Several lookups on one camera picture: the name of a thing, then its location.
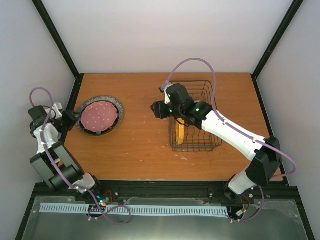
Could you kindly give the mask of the yellow dotted scalloped plate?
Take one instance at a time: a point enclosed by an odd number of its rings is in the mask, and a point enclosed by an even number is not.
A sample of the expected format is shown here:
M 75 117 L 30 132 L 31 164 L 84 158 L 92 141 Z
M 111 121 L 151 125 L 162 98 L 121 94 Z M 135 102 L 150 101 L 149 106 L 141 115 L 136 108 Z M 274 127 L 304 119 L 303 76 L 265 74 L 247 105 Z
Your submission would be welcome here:
M 178 118 L 175 123 L 175 140 L 177 145 L 182 145 L 185 139 L 185 121 Z

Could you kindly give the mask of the pink dotted scalloped plate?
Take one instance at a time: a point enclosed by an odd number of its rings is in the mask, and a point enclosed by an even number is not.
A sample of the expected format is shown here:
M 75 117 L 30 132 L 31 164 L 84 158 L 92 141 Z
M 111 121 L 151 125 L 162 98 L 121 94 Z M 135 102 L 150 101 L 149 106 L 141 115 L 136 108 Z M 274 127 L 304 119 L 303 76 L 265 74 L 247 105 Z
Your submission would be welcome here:
M 96 101 L 83 110 L 80 123 L 85 130 L 96 134 L 112 128 L 117 119 L 118 111 L 113 103 Z

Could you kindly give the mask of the grey speckled large plate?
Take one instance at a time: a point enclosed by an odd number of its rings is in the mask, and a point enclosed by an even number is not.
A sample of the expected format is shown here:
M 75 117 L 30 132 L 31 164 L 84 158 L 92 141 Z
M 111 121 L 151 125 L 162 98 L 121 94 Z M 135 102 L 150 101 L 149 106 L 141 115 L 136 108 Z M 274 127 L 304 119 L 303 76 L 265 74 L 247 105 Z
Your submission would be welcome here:
M 101 95 L 101 96 L 95 96 L 92 97 L 90 99 L 88 99 L 86 102 L 84 102 L 78 109 L 78 112 L 82 114 L 82 112 L 84 111 L 84 109 L 94 103 L 94 102 L 99 102 L 99 101 L 105 101 L 105 102 L 110 102 L 112 103 L 116 108 L 117 108 L 117 115 L 118 115 L 118 119 L 116 120 L 116 123 L 113 125 L 112 128 L 110 128 L 109 130 L 103 131 L 103 132 L 98 132 L 98 133 L 93 133 L 91 131 L 85 130 L 84 127 L 82 126 L 82 124 L 80 123 L 81 118 L 79 119 L 79 121 L 76 123 L 76 127 L 78 128 L 78 130 L 90 137 L 101 137 L 104 135 L 107 135 L 109 133 L 111 133 L 112 131 L 114 131 L 122 122 L 122 120 L 124 119 L 124 115 L 125 115 L 125 111 L 124 111 L 124 107 L 122 105 L 122 103 L 115 97 L 113 96 L 109 96 L 109 95 Z

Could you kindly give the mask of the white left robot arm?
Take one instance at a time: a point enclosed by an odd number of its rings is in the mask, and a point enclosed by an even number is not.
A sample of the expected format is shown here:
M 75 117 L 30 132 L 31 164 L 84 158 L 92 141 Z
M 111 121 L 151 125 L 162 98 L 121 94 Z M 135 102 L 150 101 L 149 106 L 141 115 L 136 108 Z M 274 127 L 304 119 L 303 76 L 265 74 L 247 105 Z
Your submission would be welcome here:
M 92 201 L 103 198 L 104 188 L 97 178 L 85 173 L 74 156 L 59 140 L 59 135 L 72 130 L 81 117 L 79 112 L 62 110 L 58 104 L 34 106 L 28 111 L 32 119 L 30 134 L 37 139 L 38 149 L 30 159 L 32 167 L 54 191 L 77 191 Z

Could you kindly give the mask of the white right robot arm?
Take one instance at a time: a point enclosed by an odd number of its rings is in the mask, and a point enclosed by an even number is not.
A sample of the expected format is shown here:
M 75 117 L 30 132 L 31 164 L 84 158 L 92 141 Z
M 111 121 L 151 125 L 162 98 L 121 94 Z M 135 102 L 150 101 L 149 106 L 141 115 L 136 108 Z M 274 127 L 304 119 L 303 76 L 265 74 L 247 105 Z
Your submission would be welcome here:
M 180 123 L 213 134 L 250 161 L 247 168 L 232 176 L 224 186 L 224 196 L 229 202 L 235 202 L 250 188 L 269 184 L 282 164 L 278 139 L 265 138 L 240 127 L 209 103 L 194 100 L 180 83 L 161 87 L 160 92 L 164 100 L 150 107 L 157 119 L 173 117 Z

